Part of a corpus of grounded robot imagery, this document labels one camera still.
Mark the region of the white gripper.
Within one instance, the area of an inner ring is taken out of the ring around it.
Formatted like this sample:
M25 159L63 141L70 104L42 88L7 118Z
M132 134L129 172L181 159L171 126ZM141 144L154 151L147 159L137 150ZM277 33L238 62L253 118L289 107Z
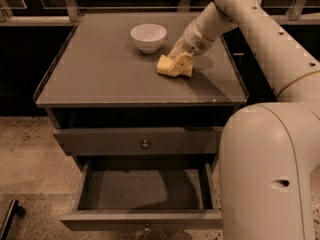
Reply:
M173 59L167 74L171 77L179 75L191 77L193 70L193 58L183 53L184 50L194 56L205 54L212 47L212 42L208 40L198 29L196 21L193 20L184 30L182 39L179 38L168 57Z

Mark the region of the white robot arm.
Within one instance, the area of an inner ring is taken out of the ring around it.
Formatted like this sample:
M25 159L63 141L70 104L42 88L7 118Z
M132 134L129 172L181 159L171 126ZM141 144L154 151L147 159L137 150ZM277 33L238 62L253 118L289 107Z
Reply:
M276 101L246 106L224 126L219 179L224 240L315 240L310 176L320 165L319 63L260 6L213 0L182 48L238 25Z

